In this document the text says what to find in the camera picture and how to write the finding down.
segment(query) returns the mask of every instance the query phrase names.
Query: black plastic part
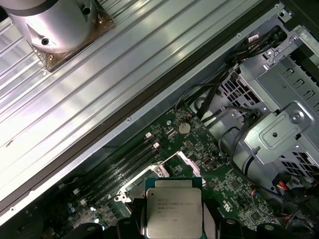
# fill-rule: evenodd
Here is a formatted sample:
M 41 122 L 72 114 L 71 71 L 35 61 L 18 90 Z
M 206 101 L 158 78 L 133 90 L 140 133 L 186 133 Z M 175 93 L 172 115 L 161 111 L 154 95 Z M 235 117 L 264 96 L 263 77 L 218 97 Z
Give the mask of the black plastic part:
M 257 239 L 300 239 L 297 235 L 274 223 L 259 224 Z
M 319 1 L 318 0 L 281 0 L 291 14 L 292 18 L 284 26 L 292 31 L 296 26 L 305 26 L 308 31 L 319 39 Z
M 136 221 L 124 218 L 116 223 L 119 239 L 143 239 Z
M 316 223 L 319 230 L 319 189 L 312 187 L 293 188 L 283 195 L 285 202 L 291 202 L 298 206 L 301 213 Z
M 103 239 L 103 229 L 100 224 L 84 223 L 62 239 Z
M 45 181 L 59 172 L 62 168 L 70 164 L 79 155 L 85 152 L 89 147 L 99 141 L 107 133 L 117 127 L 128 116 L 135 113 L 142 106 L 152 100 L 156 95 L 161 93 L 200 62 L 217 51 L 223 44 L 236 36 L 237 32 L 244 30 L 266 12 L 277 4 L 278 0 L 264 0 L 257 4 L 254 8 L 236 20 L 229 27 L 220 32 L 216 37 L 208 41 L 204 46 L 163 75 L 154 84 L 145 89 L 141 94 L 136 96 L 120 110 L 115 112 L 111 117 L 106 119 L 98 127 L 88 133 L 79 140 L 74 146 L 65 151 L 62 155 L 53 160 L 49 165 L 42 169 L 39 173 L 30 178 L 18 189 L 0 202 L 0 216 L 6 212 L 11 206 L 21 201 L 29 194 L 30 190 L 35 190 Z
M 59 0 L 47 0 L 44 3 L 40 4 L 39 6 L 35 6 L 33 8 L 24 9 L 24 10 L 15 10 L 3 7 L 3 9 L 16 16 L 33 16 L 40 13 L 43 13 L 44 11 L 47 11 L 51 7 L 53 7 Z
M 224 218 L 220 222 L 220 239 L 299 239 L 295 234 L 280 225 L 265 223 L 257 226 L 257 231 L 242 226 L 233 218 Z

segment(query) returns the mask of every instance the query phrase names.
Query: wire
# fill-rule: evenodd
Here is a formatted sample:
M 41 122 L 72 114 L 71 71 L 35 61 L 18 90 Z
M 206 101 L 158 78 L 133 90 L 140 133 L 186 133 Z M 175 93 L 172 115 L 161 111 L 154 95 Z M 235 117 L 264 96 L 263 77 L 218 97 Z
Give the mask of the wire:
M 214 78 L 214 82 L 216 82 L 218 85 L 216 85 L 215 87 L 212 87 L 204 102 L 202 103 L 201 107 L 199 108 L 198 112 L 197 112 L 197 117 L 199 119 L 202 119 L 204 114 L 207 112 L 215 94 L 218 91 L 219 86 L 221 85 L 221 83 L 229 76 L 229 72 L 228 72 L 229 68 L 227 66 L 224 67 L 224 70 L 222 70 L 221 73 L 219 73 L 215 78 Z
M 211 119 L 217 117 L 220 113 L 222 113 L 223 111 L 221 109 L 219 109 L 218 111 L 216 111 L 215 113 L 213 113 L 212 115 L 206 117 L 205 119 L 202 120 L 202 123 L 206 123 L 208 121 L 210 121 Z
M 257 195 L 257 194 L 258 194 L 257 192 L 252 193 L 252 194 L 251 194 L 251 200 L 252 200 L 253 205 L 255 206 L 255 208 L 256 208 L 262 215 L 264 215 L 264 216 L 266 216 L 266 217 L 268 217 L 268 218 L 274 218 L 274 219 L 285 219 L 285 218 L 287 218 L 287 217 L 290 216 L 290 215 L 285 215 L 285 216 L 276 217 L 276 216 L 272 216 L 272 215 L 269 215 L 269 214 L 267 214 L 267 213 L 261 211 L 260 208 L 258 207 L 258 205 L 256 204 L 255 199 L 254 199 L 254 196 Z
M 219 140 L 218 140 L 219 152 L 223 152 L 223 150 L 221 149 L 221 141 L 222 141 L 223 137 L 224 137 L 225 135 L 229 134 L 233 129 L 237 129 L 238 131 L 240 131 L 240 129 L 239 129 L 238 127 L 233 126 L 233 127 L 229 128 L 225 133 L 223 133 L 223 134 L 221 135 L 221 137 L 219 138 Z
M 247 163 L 246 163 L 246 166 L 245 166 L 245 170 L 244 170 L 244 174 L 247 176 L 248 175 L 248 169 L 249 169 L 249 166 L 250 166 L 250 164 L 254 161 L 254 157 L 253 156 L 251 156 L 249 159 L 248 159 L 248 161 L 247 161 Z
M 189 87 L 189 88 L 179 97 L 179 99 L 177 100 L 177 102 L 176 102 L 176 104 L 175 104 L 175 107 L 174 107 L 175 111 L 177 111 L 177 108 L 178 108 L 179 104 L 181 103 L 181 101 L 183 100 L 183 98 L 187 95 L 187 93 L 190 92 L 190 90 L 192 90 L 192 89 L 194 89 L 194 88 L 196 88 L 196 87 L 204 87 L 204 86 L 210 86 L 210 87 L 212 87 L 212 86 L 215 86 L 215 85 L 216 85 L 216 83 L 206 83 L 206 84 L 196 84 L 196 85 L 193 85 L 193 86 Z
M 229 110 L 229 109 L 234 109 L 234 110 L 238 110 L 238 111 L 242 111 L 242 112 L 246 112 L 246 113 L 251 113 L 253 112 L 253 110 L 251 109 L 248 109 L 248 108 L 244 108 L 244 107 L 240 107 L 240 106 L 225 106 L 225 109 L 226 110 Z M 215 113 L 213 113 L 212 115 L 206 117 L 205 119 L 202 120 L 202 123 L 206 123 L 208 121 L 210 121 L 211 119 L 217 117 L 220 113 L 222 112 L 225 112 L 225 111 L 222 111 L 221 109 L 219 109 L 218 111 L 216 111 Z
M 285 227 L 286 229 L 289 228 L 290 224 L 293 222 L 294 217 L 295 217 L 299 212 L 300 212 L 300 210 L 297 210 L 297 211 L 295 211 L 294 214 L 292 214 L 292 216 L 290 217 L 289 221 L 287 222 L 287 225 L 286 225 L 286 227 Z
M 242 111 L 242 112 L 246 112 L 246 113 L 254 112 L 253 110 L 251 110 L 249 108 L 240 107 L 240 106 L 225 106 L 225 108 L 226 109 L 234 109 L 234 110 L 238 110 L 238 111 Z
M 279 185 L 280 185 L 285 191 L 288 191 L 288 187 L 287 187 L 282 181 L 279 181 Z
M 279 184 L 277 185 L 277 187 L 279 187 L 279 188 L 281 188 L 281 189 L 283 189 L 283 190 L 284 190 L 284 188 L 283 188 L 282 186 L 280 186 Z
M 237 171 L 237 173 L 244 179 L 246 179 L 248 182 L 250 182 L 252 185 L 254 185 L 257 189 L 259 190 L 263 190 L 265 192 L 268 192 L 274 196 L 279 196 L 277 193 L 259 185 L 258 183 L 254 182 L 252 179 L 250 179 L 247 175 L 245 175 L 243 173 L 243 171 L 237 166 L 237 164 L 234 162 L 234 154 L 237 148 L 237 145 L 241 139 L 241 137 L 248 131 L 248 129 L 250 128 L 250 126 L 256 122 L 256 120 L 258 119 L 257 115 L 255 113 L 251 113 L 250 115 L 248 115 L 245 118 L 245 123 L 243 124 L 243 126 L 240 128 L 239 132 L 237 133 L 234 143 L 233 143 L 233 150 L 231 152 L 231 155 L 229 157 L 229 162 L 230 162 L 230 166 L 232 166 L 232 168 Z

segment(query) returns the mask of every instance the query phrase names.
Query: metal bracket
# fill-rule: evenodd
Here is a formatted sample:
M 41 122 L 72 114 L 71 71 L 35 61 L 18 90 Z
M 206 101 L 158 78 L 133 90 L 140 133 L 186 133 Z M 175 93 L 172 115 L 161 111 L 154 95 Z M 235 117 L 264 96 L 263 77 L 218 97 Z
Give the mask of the metal bracket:
M 40 61 L 43 63 L 43 65 L 49 72 L 53 72 L 63 63 L 70 60 L 72 57 L 74 57 L 76 54 L 78 54 L 80 51 L 82 51 L 88 45 L 96 41 L 98 38 L 104 35 L 104 33 L 106 33 L 115 26 L 112 18 L 107 14 L 107 12 L 103 9 L 99 2 L 94 2 L 97 7 L 97 19 L 95 27 L 91 35 L 85 40 L 85 42 L 83 42 L 82 45 L 80 45 L 76 49 L 63 53 L 49 53 L 41 51 L 32 44 L 29 44 L 32 50 L 36 53 Z
M 142 170 L 138 175 L 132 178 L 128 183 L 121 187 L 117 193 L 117 196 L 114 198 L 116 202 L 122 201 L 123 203 L 130 203 L 132 200 L 127 196 L 127 187 L 142 177 L 147 171 L 153 171 L 158 177 L 169 177 L 169 173 L 166 171 L 163 165 L 150 165 L 144 170 Z
M 296 135 L 311 123 L 304 110 L 297 103 L 292 103 L 277 116 L 271 113 L 258 122 L 244 142 L 263 164 L 271 163 L 294 146 Z

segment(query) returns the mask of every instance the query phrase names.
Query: black memory slot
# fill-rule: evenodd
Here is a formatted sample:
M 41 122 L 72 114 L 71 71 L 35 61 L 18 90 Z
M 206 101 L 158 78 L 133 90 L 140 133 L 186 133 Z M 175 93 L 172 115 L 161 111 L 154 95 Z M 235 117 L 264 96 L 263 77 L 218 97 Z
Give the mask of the black memory slot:
M 129 161 L 126 161 L 126 164 L 122 167 L 122 169 L 119 169 L 120 170 L 119 172 L 115 171 L 113 174 L 109 175 L 109 177 L 106 177 L 103 180 L 101 180 L 100 182 L 98 182 L 98 184 L 96 184 L 96 186 L 89 188 L 90 191 L 85 192 L 85 193 L 89 194 L 91 196 L 98 193 L 101 188 L 103 188 L 106 184 L 114 181 L 116 178 L 118 178 L 119 174 L 122 174 L 123 172 L 127 171 L 128 167 L 134 165 L 137 161 L 139 161 L 139 159 L 141 157 L 144 157 L 150 151 L 152 151 L 152 145 L 149 145 L 149 147 L 143 149 L 142 152 L 140 152 L 139 154 L 132 157 Z
M 120 160 L 115 159 L 115 161 L 117 161 L 118 163 L 114 164 L 112 167 L 110 167 L 108 169 L 104 169 L 105 172 L 103 172 L 102 174 L 95 174 L 95 179 L 89 185 L 85 185 L 85 187 L 83 187 L 83 189 L 81 190 L 82 193 L 85 194 L 88 190 L 91 191 L 92 188 L 95 188 L 95 186 L 97 184 L 99 184 L 101 181 L 110 177 L 110 173 L 112 174 L 112 173 L 114 173 L 114 171 L 119 170 L 121 167 L 128 164 L 131 160 L 134 160 L 134 158 L 143 154 L 144 151 L 146 149 L 149 149 L 150 147 L 152 147 L 152 144 L 143 143 L 142 145 L 136 146 L 133 151 L 131 151 L 129 154 L 127 154 L 122 159 L 120 159 Z
M 140 160 L 141 164 L 136 165 L 134 168 L 132 168 L 130 171 L 127 171 L 125 174 L 122 174 L 122 177 L 129 178 L 132 175 L 134 175 L 138 170 L 143 168 L 143 166 L 149 165 L 150 161 L 158 154 L 157 150 L 153 150 L 149 154 L 147 154 L 144 158 Z M 120 186 L 122 183 L 121 180 L 116 181 L 115 183 L 111 184 L 108 187 L 105 187 L 99 194 L 94 195 L 94 197 L 91 199 L 92 204 L 97 203 L 99 200 L 101 200 L 103 197 L 105 197 L 109 192 L 114 190 L 116 187 Z
M 113 171 L 115 168 L 121 167 L 121 164 L 125 163 L 126 160 L 129 160 L 131 157 L 139 153 L 141 150 L 143 150 L 150 144 L 150 139 L 140 140 L 138 143 L 130 147 L 129 150 L 123 153 L 121 156 L 114 158 L 111 161 L 109 161 L 108 159 L 104 160 L 102 163 L 96 166 L 84 179 L 85 182 L 89 183 L 84 183 L 83 188 L 87 188 L 90 187 L 92 184 L 96 184 L 97 182 L 102 180 L 103 177 L 106 177 L 110 171 Z

